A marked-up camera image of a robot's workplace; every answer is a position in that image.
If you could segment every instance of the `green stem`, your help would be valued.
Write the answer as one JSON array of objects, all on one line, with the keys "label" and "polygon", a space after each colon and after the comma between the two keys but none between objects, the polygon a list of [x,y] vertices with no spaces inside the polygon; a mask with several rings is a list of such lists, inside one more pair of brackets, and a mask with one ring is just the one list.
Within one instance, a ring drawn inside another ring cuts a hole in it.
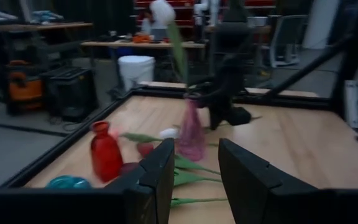
[{"label": "green stem", "polygon": [[210,169],[207,169],[207,168],[203,169],[203,171],[210,172],[210,173],[217,174],[217,175],[221,175],[220,172],[215,171],[215,170],[210,170]]},{"label": "green stem", "polygon": [[219,179],[215,179],[215,178],[208,178],[208,177],[204,177],[204,180],[209,180],[209,181],[213,181],[213,182],[222,182],[221,180]]},{"label": "green stem", "polygon": [[220,202],[226,200],[227,198],[207,198],[207,199],[197,199],[197,202]]}]

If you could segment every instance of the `black bin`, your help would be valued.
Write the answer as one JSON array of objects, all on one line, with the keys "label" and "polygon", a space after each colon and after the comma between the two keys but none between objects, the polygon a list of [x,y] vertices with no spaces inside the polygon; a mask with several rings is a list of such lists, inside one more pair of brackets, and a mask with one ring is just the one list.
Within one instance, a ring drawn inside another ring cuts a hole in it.
[{"label": "black bin", "polygon": [[82,122],[98,105],[93,74],[90,69],[61,68],[48,78],[49,105],[54,116],[69,122]]}]

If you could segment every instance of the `orange object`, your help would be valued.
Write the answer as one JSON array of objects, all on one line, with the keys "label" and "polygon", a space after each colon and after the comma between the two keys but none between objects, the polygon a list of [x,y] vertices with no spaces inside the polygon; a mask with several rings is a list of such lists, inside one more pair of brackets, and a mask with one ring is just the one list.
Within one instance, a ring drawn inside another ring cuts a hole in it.
[{"label": "orange object", "polygon": [[13,60],[9,62],[8,67],[13,69],[9,74],[9,95],[13,102],[26,102],[23,108],[31,110],[42,107],[42,104],[37,102],[42,98],[42,81],[39,78],[28,78],[25,72],[15,71],[15,66],[28,66],[28,63],[21,60]]},{"label": "orange object", "polygon": [[150,43],[151,38],[149,35],[140,34],[140,35],[134,36],[132,41],[136,44]]}]

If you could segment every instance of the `wooden table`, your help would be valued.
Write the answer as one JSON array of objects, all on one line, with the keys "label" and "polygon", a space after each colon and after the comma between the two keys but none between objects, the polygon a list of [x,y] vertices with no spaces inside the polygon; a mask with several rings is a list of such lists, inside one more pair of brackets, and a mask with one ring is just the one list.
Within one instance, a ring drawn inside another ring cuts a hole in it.
[{"label": "wooden table", "polygon": [[[142,43],[137,44],[133,42],[125,42],[123,40],[117,40],[114,42],[83,42],[81,44],[82,46],[91,46],[91,47],[112,47],[112,48],[118,48],[118,47],[139,47],[139,48],[148,48],[148,49],[168,49],[172,47],[171,43]],[[204,49],[205,44],[196,44],[193,41],[183,42],[182,43],[183,48],[187,49]]]},{"label": "wooden table", "polygon": [[[206,135],[207,142],[216,143],[219,138],[231,139],[279,169],[318,188],[358,189],[356,134],[336,114],[271,106],[241,106],[253,116],[262,118],[250,124],[222,126]],[[184,100],[133,96],[106,120],[111,122],[112,127],[120,127],[121,131],[158,136],[161,130],[180,124],[184,110]],[[203,124],[208,125],[208,110],[201,109],[198,112]],[[82,176],[94,187],[103,187],[104,184],[94,176],[91,168],[92,137],[92,132],[84,135],[28,182],[26,187],[44,187],[48,181],[59,175]],[[119,144],[124,162],[139,160],[135,143],[120,139]],[[219,170],[218,149],[209,147],[205,158],[199,163]],[[216,178],[214,174],[197,173]],[[213,198],[225,197],[226,194],[221,183],[198,182],[175,188],[173,196]],[[210,202],[173,208],[170,223],[227,224],[234,223],[234,220],[228,202]]]}]

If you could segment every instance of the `orange shop vacuum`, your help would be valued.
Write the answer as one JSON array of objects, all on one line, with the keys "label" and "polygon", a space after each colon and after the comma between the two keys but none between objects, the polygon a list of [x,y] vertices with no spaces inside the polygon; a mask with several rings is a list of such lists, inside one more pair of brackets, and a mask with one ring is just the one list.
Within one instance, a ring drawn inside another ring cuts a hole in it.
[{"label": "orange shop vacuum", "polygon": [[39,70],[23,60],[10,61],[7,69],[7,113],[16,115],[43,108]]}]

